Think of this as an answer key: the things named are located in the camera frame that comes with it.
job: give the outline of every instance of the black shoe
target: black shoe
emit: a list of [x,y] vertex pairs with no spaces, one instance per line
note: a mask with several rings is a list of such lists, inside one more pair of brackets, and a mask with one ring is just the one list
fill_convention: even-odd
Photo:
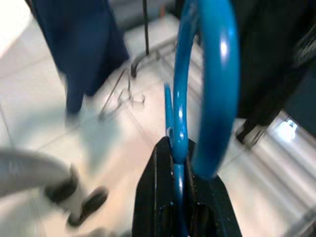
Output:
[[79,227],[91,214],[96,212],[107,200],[108,191],[104,188],[97,188],[82,204],[82,211],[79,218],[74,218],[71,214],[68,217],[68,224],[71,227]]
[[241,144],[245,145],[246,135],[247,135],[247,133],[245,133],[245,131],[242,131],[240,133],[236,132],[235,137]]
[[78,176],[72,168],[70,173],[71,178],[61,183],[58,187],[46,187],[44,189],[44,195],[52,203],[59,204],[75,193],[78,186]]

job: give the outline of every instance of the blue metal loop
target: blue metal loop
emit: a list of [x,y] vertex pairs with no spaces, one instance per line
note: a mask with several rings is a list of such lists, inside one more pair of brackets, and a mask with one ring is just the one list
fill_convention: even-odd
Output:
[[184,164],[188,152],[188,71],[198,24],[204,47],[204,87],[199,138],[191,165],[196,175],[210,179],[225,153],[237,112],[238,34],[229,0],[185,2],[176,51],[173,103],[170,89],[165,86],[166,130],[172,131],[175,164]]

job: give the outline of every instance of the person's leg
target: person's leg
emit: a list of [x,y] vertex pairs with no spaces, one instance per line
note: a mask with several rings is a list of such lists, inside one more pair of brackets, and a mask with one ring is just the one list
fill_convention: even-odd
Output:
[[68,223],[79,226],[107,199],[104,189],[87,196],[74,169],[37,152],[0,150],[0,198],[20,191],[46,187],[46,197],[69,210]]
[[77,81],[79,78],[69,78],[69,75],[66,75],[67,81],[67,98],[66,98],[66,115],[68,118],[76,116],[82,106],[83,101],[83,87],[80,84],[80,81]]

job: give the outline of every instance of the blue metal rod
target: blue metal rod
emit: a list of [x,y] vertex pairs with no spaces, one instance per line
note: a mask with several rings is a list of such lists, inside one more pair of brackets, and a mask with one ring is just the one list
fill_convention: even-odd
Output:
[[239,47],[229,0],[197,0],[204,43],[204,89],[193,172],[211,179],[228,145],[237,113]]
[[186,0],[181,16],[178,46],[174,68],[173,87],[173,147],[172,155],[176,164],[184,164],[188,154],[187,132],[187,88],[191,48],[197,32],[197,10],[193,1]]
[[164,104],[166,119],[166,136],[169,137],[170,145],[172,146],[173,109],[170,86],[167,83],[164,84]]
[[188,229],[186,224],[186,214],[184,209],[184,193],[185,193],[185,166],[184,164],[174,164],[173,167],[175,178],[175,195],[176,195],[176,237],[188,237]]

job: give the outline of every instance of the white tile floor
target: white tile floor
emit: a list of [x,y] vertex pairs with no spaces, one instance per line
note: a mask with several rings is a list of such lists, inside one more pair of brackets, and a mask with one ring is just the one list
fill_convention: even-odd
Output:
[[[172,68],[159,61],[141,69],[137,81],[132,83],[132,91],[135,97],[146,96],[145,106],[124,104],[100,123],[97,114],[120,72],[114,73],[93,104],[84,105],[80,126],[65,127],[65,92],[45,41],[24,2],[10,0],[9,3],[1,2],[0,6],[3,13],[0,31],[5,36],[0,38],[0,145],[39,150],[71,163],[89,189],[103,185],[110,190],[110,195],[106,205],[75,231],[66,228],[67,216],[52,207],[39,190],[2,198],[0,236],[123,236],[131,228],[137,182],[154,144],[164,135],[163,83],[172,81]],[[13,14],[8,14],[4,7]],[[152,23],[151,45],[175,36],[177,27],[178,22],[169,16]],[[131,55],[144,49],[142,28],[127,33],[125,38]],[[168,56],[166,61],[172,63],[173,58]],[[194,49],[193,58],[201,61],[199,49]],[[201,72],[191,67],[188,130],[193,140],[198,134],[200,77]],[[120,82],[109,110],[116,107],[117,95],[126,85],[126,80]],[[275,130],[271,130],[271,136],[280,140]],[[295,149],[295,141],[283,146],[294,149],[307,169],[314,172],[315,162],[310,158],[311,153],[306,152],[313,148]],[[245,151],[232,136],[219,175],[228,189],[245,237],[282,236],[316,203],[311,181],[300,185],[306,180],[303,174],[291,176],[291,170],[283,169],[289,162],[280,163],[286,156],[279,150],[271,138],[265,137],[254,152]],[[280,172],[283,172],[282,179],[275,180],[273,174]],[[303,202],[289,194],[293,187],[304,193]]]

